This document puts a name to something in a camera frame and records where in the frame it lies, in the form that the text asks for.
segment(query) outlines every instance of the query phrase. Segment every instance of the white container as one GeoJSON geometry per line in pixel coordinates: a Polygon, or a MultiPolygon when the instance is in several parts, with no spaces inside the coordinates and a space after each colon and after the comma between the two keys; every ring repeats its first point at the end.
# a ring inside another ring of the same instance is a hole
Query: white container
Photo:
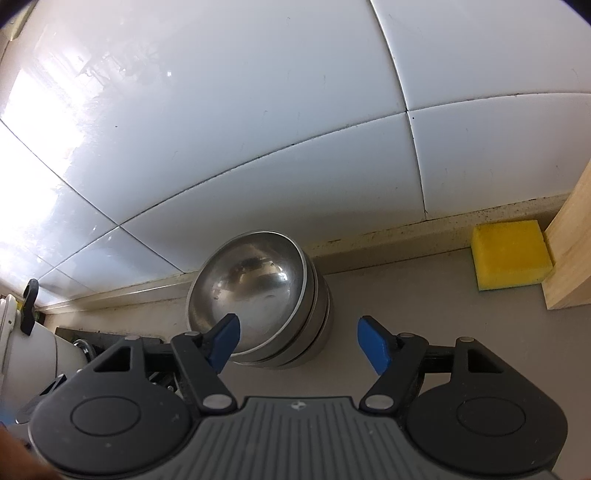
{"type": "Polygon", "coordinates": [[[21,313],[12,295],[0,300],[0,408],[14,415],[52,380],[71,378],[87,363],[81,349],[35,323],[30,335],[20,329],[21,313]]]}

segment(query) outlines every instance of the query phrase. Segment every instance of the sponge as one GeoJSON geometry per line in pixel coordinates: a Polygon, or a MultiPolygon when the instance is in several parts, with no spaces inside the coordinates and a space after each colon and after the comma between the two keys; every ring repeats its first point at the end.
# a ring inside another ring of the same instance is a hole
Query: sponge
{"type": "Polygon", "coordinates": [[[552,270],[537,220],[477,225],[472,256],[479,290],[540,283],[552,270]]]}

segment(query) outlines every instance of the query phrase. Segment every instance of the gray ribbed surface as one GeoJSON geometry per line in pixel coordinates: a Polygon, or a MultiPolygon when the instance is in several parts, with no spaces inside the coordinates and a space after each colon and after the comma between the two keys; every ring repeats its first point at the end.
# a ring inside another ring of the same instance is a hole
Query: gray ribbed surface
{"type": "MultiPolygon", "coordinates": [[[[174,459],[137,480],[451,480],[406,441],[395,421],[348,398],[251,398],[209,417],[174,459]]],[[[538,473],[532,480],[555,479],[538,473]]]]}

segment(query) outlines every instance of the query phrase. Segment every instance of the baseboard trim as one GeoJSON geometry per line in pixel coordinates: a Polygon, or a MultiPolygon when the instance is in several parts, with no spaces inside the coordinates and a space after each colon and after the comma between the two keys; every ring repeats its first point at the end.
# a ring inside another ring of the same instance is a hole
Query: baseboard trim
{"type": "MultiPolygon", "coordinates": [[[[304,247],[324,275],[426,257],[470,245],[475,225],[538,220],[544,230],[568,195],[512,203],[477,212],[426,220],[304,247]]],[[[46,314],[97,310],[186,297],[198,272],[99,293],[40,308],[46,314]]]]}

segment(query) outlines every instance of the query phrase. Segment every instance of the tiled wall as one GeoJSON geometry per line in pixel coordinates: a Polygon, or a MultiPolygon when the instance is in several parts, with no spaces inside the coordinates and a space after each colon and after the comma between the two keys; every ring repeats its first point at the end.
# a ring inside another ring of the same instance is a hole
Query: tiled wall
{"type": "Polygon", "coordinates": [[[0,278],[51,304],[248,230],[307,244],[568,192],[591,27],[512,5],[39,2],[0,64],[0,278]]]}

